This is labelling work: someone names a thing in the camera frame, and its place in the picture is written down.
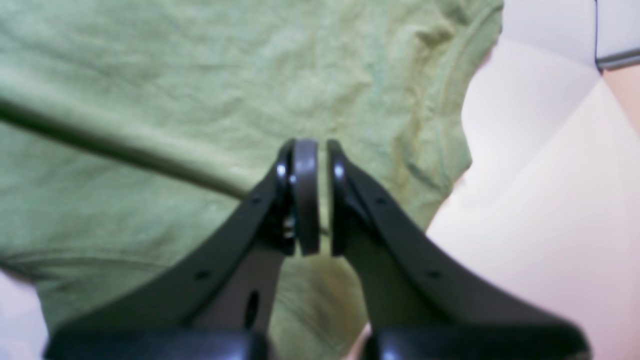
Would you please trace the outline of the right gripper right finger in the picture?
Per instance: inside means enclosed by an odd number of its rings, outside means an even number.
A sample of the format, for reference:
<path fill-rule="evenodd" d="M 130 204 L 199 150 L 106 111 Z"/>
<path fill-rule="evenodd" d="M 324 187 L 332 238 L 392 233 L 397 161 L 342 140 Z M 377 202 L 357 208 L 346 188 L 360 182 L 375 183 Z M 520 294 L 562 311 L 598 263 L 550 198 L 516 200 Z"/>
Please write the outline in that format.
<path fill-rule="evenodd" d="M 327 142 L 331 250 L 356 272 L 372 333 L 362 360 L 589 360 L 585 335 L 484 280 L 432 242 Z"/>

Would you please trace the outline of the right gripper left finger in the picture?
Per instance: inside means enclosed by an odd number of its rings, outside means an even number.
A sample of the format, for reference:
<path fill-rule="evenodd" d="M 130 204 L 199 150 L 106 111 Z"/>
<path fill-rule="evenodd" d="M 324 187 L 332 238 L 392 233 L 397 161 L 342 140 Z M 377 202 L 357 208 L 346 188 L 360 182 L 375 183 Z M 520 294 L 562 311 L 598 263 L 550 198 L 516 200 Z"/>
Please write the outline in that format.
<path fill-rule="evenodd" d="M 47 360 L 271 360 L 281 266 L 320 250 L 318 144 L 285 142 L 201 246 L 153 280 L 57 330 Z"/>

